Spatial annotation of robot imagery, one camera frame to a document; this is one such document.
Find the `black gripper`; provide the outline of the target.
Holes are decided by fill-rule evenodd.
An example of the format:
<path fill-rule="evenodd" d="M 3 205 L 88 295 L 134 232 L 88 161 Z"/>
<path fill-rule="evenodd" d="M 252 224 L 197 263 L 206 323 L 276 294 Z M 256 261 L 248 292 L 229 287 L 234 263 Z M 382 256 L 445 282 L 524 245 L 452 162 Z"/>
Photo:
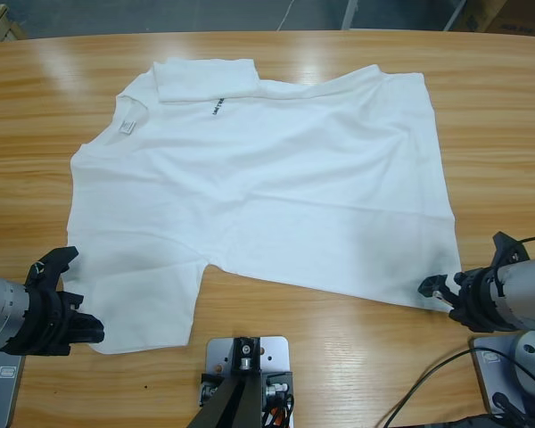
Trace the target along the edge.
<path fill-rule="evenodd" d="M 523 331 L 523 323 L 506 302 L 507 275 L 523 265 L 521 262 L 458 272 L 454 275 L 454 282 L 459 286 L 457 296 L 442 290 L 447 286 L 447 275 L 428 276 L 418 289 L 425 298 L 439 300 L 451 307 L 449 317 L 472 332 Z"/>
<path fill-rule="evenodd" d="M 84 297 L 56 290 L 26 288 L 29 308 L 24 311 L 19 332 L 8 339 L 2 352 L 18 356 L 68 356 L 73 343 L 100 343 L 103 323 L 79 308 Z"/>

